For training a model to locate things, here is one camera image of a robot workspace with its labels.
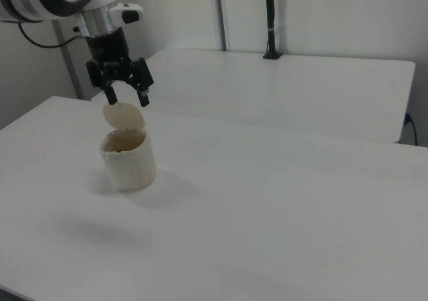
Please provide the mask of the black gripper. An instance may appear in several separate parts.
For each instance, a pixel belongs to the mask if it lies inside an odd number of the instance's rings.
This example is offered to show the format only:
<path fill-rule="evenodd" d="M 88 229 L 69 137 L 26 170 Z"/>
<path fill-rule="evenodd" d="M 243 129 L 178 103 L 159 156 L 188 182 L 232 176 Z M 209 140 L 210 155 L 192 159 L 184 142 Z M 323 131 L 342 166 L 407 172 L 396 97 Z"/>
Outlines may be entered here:
<path fill-rule="evenodd" d="M 125 81 L 137 93 L 141 107 L 150 104 L 149 88 L 154 84 L 151 72 L 144 58 L 132 61 L 123 29 L 97 37 L 86 37 L 92 59 L 86 67 L 93 87 L 100 88 L 109 105 L 117 103 L 113 81 Z"/>

